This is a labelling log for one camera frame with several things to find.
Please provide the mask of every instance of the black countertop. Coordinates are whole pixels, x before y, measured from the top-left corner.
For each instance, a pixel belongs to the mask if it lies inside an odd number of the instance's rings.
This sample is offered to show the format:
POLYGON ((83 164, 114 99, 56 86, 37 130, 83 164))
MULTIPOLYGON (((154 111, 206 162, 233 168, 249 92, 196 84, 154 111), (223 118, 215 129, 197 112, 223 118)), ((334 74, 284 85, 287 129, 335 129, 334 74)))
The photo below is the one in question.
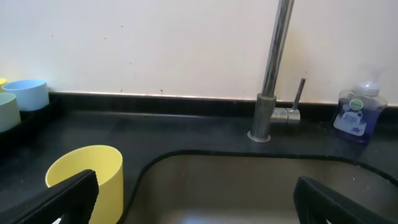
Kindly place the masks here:
POLYGON ((379 123, 367 146, 338 139, 328 123, 301 121, 272 125, 272 140, 251 141, 251 118, 177 116, 74 111, 50 123, 33 141, 0 158, 0 211, 47 187, 44 177, 62 155, 83 146, 105 144, 124 158, 124 203, 140 174, 174 154, 233 154, 349 162, 378 173, 398 186, 398 124, 379 123))

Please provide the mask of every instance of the silver tap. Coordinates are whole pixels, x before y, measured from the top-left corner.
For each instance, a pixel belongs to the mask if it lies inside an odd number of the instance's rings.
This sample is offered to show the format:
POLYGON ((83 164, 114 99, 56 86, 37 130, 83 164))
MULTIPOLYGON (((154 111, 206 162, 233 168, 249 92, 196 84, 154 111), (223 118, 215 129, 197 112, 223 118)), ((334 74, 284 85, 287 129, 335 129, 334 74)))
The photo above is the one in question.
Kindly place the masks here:
POLYGON ((294 0, 279 0, 264 84, 261 93, 257 94, 253 123, 251 130, 248 132, 249 138, 253 141, 267 142, 271 139, 269 136, 271 122, 290 124, 300 121, 300 112, 297 109, 297 105, 305 84, 304 78, 301 79, 292 108, 275 108, 276 96, 274 96, 293 5, 294 0))

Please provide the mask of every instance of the sink basin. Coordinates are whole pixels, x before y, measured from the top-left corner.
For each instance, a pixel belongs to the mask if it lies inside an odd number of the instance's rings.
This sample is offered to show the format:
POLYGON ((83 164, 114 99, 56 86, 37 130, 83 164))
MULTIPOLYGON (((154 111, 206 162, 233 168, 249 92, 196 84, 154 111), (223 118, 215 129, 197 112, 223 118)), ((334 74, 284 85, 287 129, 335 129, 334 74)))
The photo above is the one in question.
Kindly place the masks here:
POLYGON ((398 223, 398 188, 344 162, 234 156, 172 156, 143 175, 125 223, 299 223, 293 191, 311 177, 398 223))

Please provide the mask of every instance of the white wall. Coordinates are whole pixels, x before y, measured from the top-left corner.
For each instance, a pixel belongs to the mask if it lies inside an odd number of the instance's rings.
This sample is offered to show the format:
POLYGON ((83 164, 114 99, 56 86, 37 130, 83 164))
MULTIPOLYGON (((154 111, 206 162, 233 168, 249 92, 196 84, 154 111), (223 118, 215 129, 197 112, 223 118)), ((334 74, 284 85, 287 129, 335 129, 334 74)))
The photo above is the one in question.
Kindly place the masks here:
MULTIPOLYGON (((0 77, 44 78, 54 91, 253 100, 278 0, 2 0, 0 77)), ((335 102, 385 68, 398 105, 398 1, 296 0, 275 94, 335 102)))

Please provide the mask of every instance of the faucet handle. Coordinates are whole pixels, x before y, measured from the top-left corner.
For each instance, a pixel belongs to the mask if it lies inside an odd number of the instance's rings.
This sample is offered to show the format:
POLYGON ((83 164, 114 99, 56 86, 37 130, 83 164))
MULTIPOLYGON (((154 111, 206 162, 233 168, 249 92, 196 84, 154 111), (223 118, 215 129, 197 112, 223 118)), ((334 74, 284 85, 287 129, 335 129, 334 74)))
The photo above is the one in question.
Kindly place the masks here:
POLYGON ((299 101, 301 98, 301 93, 303 92, 303 89, 304 89, 305 81, 306 81, 305 78, 302 78, 300 81, 300 85, 298 86, 298 90, 297 90, 297 94, 296 94, 296 99, 294 99, 294 102, 293 102, 292 110, 296 110, 297 106, 299 105, 299 101))

